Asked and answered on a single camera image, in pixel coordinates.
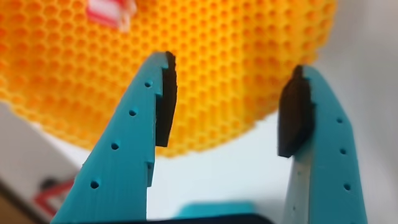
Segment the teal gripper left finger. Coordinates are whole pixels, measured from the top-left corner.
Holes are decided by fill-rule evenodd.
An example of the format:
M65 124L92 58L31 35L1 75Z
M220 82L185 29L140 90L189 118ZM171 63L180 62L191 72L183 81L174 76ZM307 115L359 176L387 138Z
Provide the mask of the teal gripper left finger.
M168 145L177 102L175 56L141 66L52 223L133 223L147 219L157 146Z

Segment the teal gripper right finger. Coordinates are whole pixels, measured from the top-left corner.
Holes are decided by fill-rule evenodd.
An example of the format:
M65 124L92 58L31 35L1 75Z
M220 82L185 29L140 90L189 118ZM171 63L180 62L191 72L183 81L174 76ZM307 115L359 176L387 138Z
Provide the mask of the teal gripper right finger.
M292 159L282 223L367 224L351 123L313 67L296 66L282 90L277 153Z

